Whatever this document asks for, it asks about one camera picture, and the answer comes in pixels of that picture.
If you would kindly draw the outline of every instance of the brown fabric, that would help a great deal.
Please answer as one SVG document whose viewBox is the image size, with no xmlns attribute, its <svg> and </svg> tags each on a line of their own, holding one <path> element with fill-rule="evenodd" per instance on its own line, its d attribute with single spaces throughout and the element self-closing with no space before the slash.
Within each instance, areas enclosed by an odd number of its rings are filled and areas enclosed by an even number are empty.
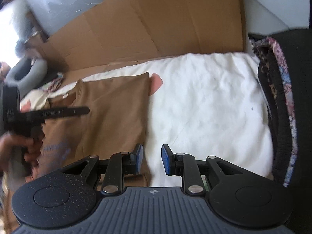
<svg viewBox="0 0 312 234">
<path fill-rule="evenodd" d="M 49 99 L 46 107 L 88 106 L 85 116 L 46 120 L 42 155 L 32 178 L 43 176 L 89 155 L 108 159 L 112 154 L 132 151 L 144 143 L 148 116 L 149 74 L 115 77 L 99 81 L 79 80 L 68 95 Z M 150 172 L 145 157 L 140 175 L 127 175 L 125 186 L 148 186 Z M 4 205 L 7 233 L 17 226 L 11 209 L 12 193 Z"/>
</svg>

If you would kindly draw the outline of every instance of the cardboard box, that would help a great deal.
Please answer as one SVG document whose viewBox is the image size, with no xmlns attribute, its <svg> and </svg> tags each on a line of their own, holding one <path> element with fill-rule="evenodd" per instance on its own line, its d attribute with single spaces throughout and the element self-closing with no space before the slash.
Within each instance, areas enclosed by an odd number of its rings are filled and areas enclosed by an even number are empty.
<svg viewBox="0 0 312 234">
<path fill-rule="evenodd" d="M 38 46 L 67 82 L 186 53 L 243 51 L 242 0 L 104 0 Z"/>
</svg>

